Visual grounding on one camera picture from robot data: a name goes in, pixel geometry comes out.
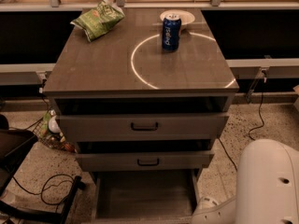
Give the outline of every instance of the drawer front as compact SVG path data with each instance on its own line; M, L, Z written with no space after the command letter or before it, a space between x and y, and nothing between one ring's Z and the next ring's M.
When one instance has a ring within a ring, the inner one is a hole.
M77 154L82 171L141 171L208 167L212 151L164 153Z
M219 137L226 113L176 115L60 116L67 140L73 142L213 139Z

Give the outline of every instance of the black cable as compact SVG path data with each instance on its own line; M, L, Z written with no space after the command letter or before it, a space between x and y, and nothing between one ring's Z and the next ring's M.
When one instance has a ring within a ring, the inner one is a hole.
M42 99L43 102L47 105L47 112L46 112L46 113L48 113L48 112L50 111L50 105L49 105L48 102L46 102L44 96L42 96L41 99ZM9 127L9 129L12 129L12 130L19 130L19 131L29 130L29 129L32 128L33 126L37 125L42 119L43 119L43 117L40 118L39 120L37 120L36 122L34 122L33 124L29 125L27 128L24 128L24 129L15 128L15 127Z
M223 147L223 149L224 149L224 152L225 152L227 158L231 161L231 163L233 164L233 166L234 166L234 168L235 168L235 171L237 172L237 167L236 167L236 165L235 165L235 162L233 161L233 159L231 158L231 156L230 156L230 155L228 154L228 152L226 151L226 148L225 148L223 142L221 141L221 139L218 138L218 140L220 141L220 143L221 143L221 145L222 145L222 147Z
M67 177L69 177L71 180L63 180L63 181L61 181L61 182L60 182L59 184L57 184L57 185L52 184L52 185L46 187L47 184L48 184L53 178L55 178L55 177L57 177L57 176L67 176ZM52 188L52 187L56 187L56 188L57 188L57 187L59 187L61 184L63 184L64 182L70 182L71 184L74 183L74 178L73 178L71 175L65 175L65 174L53 175L53 176L51 176L50 178L48 178L48 180L45 182L45 184L43 185L42 190L41 190L39 193L33 193L33 192L29 191L28 189L24 188L14 176L13 176L12 178L15 180L15 182L17 183L17 185L18 185L22 190L24 190L25 192L27 192L27 193L29 193L29 194L31 194L31 195L36 195L36 196L40 195L40 199L41 199L41 201L42 201L44 204L46 204L46 205L57 205L56 210L58 209L58 206L59 206L61 203L63 203L63 202L67 199L68 195L66 195L65 197L63 197L58 203L48 203L47 201L45 201L45 199L44 199L44 197L43 197L44 192L45 192L46 190Z
M262 117L262 114L261 114L261 108L262 108L262 104L263 104L263 86L262 86L262 95L261 95L261 102L260 102L260 106L259 106L259 116L260 116L260 119L262 121L262 124L260 126L257 126L257 127L254 127L252 129L249 130L249 138L251 140L255 140L252 136L251 136L251 132L254 131L254 130L257 130L257 129L261 129L263 126L264 126L264 121L263 121L263 117Z

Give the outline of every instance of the drawer unit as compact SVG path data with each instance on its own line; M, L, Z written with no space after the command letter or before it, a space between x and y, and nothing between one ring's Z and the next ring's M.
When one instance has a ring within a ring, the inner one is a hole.
M228 115L223 112L60 116L58 121L69 141L96 142L215 139L221 135L227 119Z

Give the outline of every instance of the bag of chips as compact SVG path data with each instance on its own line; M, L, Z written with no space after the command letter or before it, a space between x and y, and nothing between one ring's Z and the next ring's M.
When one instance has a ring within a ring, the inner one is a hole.
M120 7L103 0L97 7L72 20L71 24L83 29L88 40L92 42L108 33L123 18L124 14Z

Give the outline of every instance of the white plate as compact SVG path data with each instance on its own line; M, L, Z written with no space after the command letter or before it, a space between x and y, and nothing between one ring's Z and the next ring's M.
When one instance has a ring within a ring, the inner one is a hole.
M183 10L167 10L167 11L161 13L161 15L160 15L161 21L163 21L164 17L169 13L174 13L174 14L179 15L179 17L181 19L181 25L183 25L183 26L195 21L195 17L192 13L190 13L188 11L183 11Z

